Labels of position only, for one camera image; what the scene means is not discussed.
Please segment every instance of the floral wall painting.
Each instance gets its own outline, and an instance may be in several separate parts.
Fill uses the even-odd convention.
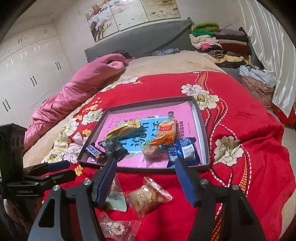
[[[175,0],[94,0],[85,16],[97,42],[138,24],[179,18],[180,13]]]
[[[166,18],[179,18],[175,0],[142,0],[149,21]]]
[[[120,5],[112,4],[114,1],[116,0],[110,0],[109,5],[119,30],[148,22],[140,0],[120,0]]]
[[[121,5],[121,2],[113,0],[110,5],[119,6]],[[101,2],[90,6],[88,12],[85,14],[95,42],[110,34],[118,32],[110,5],[108,0],[101,0]]]

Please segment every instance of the blue wrapper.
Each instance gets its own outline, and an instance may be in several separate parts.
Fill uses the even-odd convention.
[[[194,145],[196,142],[195,138],[180,138],[176,139],[175,142],[168,146],[168,166],[172,167],[175,165],[177,158],[183,157],[188,166],[195,166],[200,164],[200,158],[196,152]]]

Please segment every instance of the white wardrobe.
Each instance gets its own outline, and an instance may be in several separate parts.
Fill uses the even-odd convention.
[[[52,24],[0,44],[0,125],[32,124],[32,115],[71,80],[72,71]]]

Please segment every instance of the green cloth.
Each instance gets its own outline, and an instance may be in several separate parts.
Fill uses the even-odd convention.
[[[213,38],[214,36],[216,36],[216,34],[214,34],[213,32],[205,31],[205,30],[202,30],[202,29],[198,29],[198,30],[193,31],[192,32],[192,35],[194,37],[198,37],[198,36],[201,36],[201,35],[210,35],[211,38]]]
[[[191,27],[192,32],[194,32],[197,29],[212,31],[212,32],[220,32],[219,24],[215,22],[203,22],[200,24],[193,25]]]

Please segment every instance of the pink comforter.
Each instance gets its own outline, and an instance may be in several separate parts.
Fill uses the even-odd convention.
[[[72,110],[105,87],[111,77],[125,69],[124,64],[127,64],[125,57],[109,54],[79,69],[58,95],[49,98],[33,114],[33,123],[25,134],[24,152]]]

